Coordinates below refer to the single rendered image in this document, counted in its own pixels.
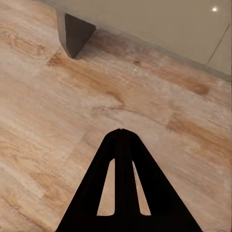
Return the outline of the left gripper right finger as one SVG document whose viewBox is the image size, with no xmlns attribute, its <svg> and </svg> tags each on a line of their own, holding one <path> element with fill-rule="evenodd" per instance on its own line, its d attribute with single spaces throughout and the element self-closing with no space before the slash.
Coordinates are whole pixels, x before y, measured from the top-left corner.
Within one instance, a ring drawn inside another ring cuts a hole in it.
<svg viewBox="0 0 232 232">
<path fill-rule="evenodd" d="M 203 232 L 139 136 L 121 130 L 129 232 Z M 150 216 L 140 213 L 137 170 Z"/>
</svg>

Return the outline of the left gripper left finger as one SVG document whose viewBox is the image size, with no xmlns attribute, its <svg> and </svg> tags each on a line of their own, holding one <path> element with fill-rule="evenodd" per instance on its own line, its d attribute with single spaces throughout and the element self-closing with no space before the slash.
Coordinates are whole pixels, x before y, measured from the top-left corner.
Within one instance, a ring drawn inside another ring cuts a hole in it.
<svg viewBox="0 0 232 232">
<path fill-rule="evenodd" d="M 115 159 L 115 213 L 97 216 L 111 160 Z M 129 232 L 121 129 L 108 133 L 56 232 Z"/>
</svg>

